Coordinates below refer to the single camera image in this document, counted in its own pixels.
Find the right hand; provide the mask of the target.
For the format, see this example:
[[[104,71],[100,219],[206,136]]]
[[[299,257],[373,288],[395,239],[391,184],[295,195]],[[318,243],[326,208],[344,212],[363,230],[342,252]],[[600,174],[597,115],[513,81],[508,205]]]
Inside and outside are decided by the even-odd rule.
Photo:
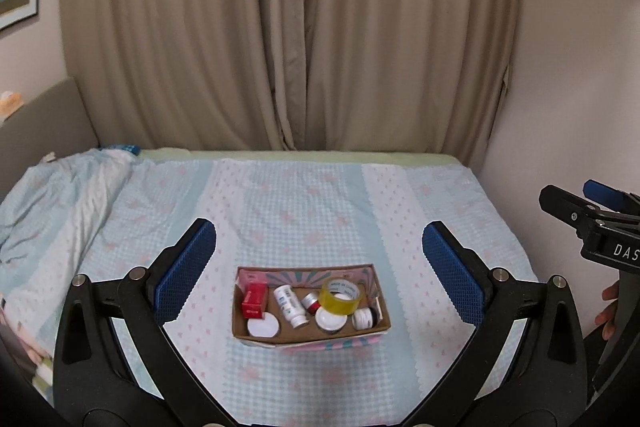
[[[618,297],[620,297],[619,281],[604,288],[601,294],[602,300],[608,305],[596,315],[594,325],[601,327],[601,336],[605,341],[610,340],[616,331],[615,317],[618,308]]]

